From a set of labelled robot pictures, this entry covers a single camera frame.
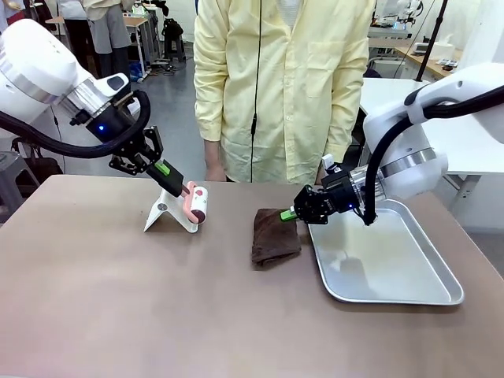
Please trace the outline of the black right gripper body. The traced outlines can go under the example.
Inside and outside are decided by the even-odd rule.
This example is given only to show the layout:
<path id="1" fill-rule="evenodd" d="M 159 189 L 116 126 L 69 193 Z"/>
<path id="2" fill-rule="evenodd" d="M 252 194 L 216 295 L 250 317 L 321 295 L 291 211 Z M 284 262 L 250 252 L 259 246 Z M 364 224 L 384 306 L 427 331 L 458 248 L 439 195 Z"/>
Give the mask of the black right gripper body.
<path id="1" fill-rule="evenodd" d="M 353 211 L 362 216 L 360 202 L 356 190 L 350 179 L 350 173 L 340 167 L 326 170 L 321 168 L 316 184 L 322 188 L 317 191 L 322 194 L 321 208 L 315 212 L 316 216 L 330 216 L 333 213 Z"/>

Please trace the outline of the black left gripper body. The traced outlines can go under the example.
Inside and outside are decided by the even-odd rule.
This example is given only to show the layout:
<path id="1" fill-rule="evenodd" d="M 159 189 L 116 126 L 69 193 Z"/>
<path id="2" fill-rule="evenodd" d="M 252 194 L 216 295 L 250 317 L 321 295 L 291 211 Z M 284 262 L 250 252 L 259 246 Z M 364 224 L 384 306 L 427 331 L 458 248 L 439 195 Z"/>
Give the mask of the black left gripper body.
<path id="1" fill-rule="evenodd" d="M 129 144 L 130 139 L 140 135 L 150 119 L 150 100 L 147 94 L 132 94 L 140 104 L 137 118 L 127 114 L 127 109 L 108 104 L 97 117 L 93 118 L 86 129 L 100 142 L 110 146 L 112 151 Z"/>

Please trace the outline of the person right hand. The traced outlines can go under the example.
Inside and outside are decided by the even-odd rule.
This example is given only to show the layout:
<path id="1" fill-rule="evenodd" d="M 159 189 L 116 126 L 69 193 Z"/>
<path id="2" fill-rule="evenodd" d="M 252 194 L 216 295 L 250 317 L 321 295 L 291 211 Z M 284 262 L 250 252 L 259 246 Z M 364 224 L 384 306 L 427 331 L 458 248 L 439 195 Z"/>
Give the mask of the person right hand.
<path id="1" fill-rule="evenodd" d="M 228 180 L 219 157 L 206 158 L 206 181 L 226 182 Z"/>

